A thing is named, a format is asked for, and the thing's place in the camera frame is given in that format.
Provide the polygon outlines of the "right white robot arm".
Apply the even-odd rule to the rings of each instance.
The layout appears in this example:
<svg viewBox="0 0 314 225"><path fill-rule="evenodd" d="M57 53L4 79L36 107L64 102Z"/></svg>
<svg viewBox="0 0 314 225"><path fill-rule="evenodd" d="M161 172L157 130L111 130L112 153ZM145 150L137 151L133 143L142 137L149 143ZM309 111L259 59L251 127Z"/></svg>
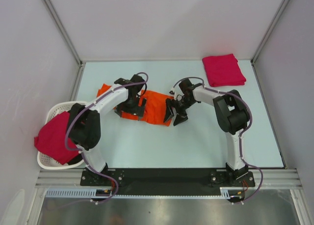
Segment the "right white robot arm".
<svg viewBox="0 0 314 225"><path fill-rule="evenodd" d="M251 126L252 114L239 92L211 89L203 82L193 84L189 78L184 78L176 82L169 93L173 98L165 101L164 123L172 119L174 126L186 122L186 110L196 103L214 107L218 125L227 139L225 179L231 186L242 183L248 173L248 164L243 158L242 135Z"/></svg>

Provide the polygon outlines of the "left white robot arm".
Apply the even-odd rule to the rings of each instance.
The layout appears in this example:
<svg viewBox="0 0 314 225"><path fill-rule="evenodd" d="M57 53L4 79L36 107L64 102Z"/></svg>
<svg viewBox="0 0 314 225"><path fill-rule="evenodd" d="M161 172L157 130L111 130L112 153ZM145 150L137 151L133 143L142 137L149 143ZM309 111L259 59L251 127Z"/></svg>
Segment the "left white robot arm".
<svg viewBox="0 0 314 225"><path fill-rule="evenodd" d="M145 72L134 74L130 80L119 78L96 99L86 103L75 103L70 109L64 144L67 150L77 151L97 185L108 181L104 170L107 163L98 143L101 139L101 116L114 110L120 117L129 113L142 119L147 100L140 98L147 90L149 76Z"/></svg>

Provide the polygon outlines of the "orange t shirt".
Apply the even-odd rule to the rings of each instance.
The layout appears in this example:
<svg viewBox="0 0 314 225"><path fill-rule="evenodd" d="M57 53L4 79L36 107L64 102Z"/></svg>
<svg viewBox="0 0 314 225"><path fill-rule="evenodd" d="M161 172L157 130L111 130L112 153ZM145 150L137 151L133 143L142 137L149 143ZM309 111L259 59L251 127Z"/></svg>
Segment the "orange t shirt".
<svg viewBox="0 0 314 225"><path fill-rule="evenodd" d="M141 105L143 99L146 99L146 105L144 110L144 115L140 121L147 122L154 125L164 125L169 127L171 120L167 122L164 121L166 112L166 99L173 99L172 96L158 93L152 90L147 90L145 93L141 91L141 97L139 104Z"/></svg>

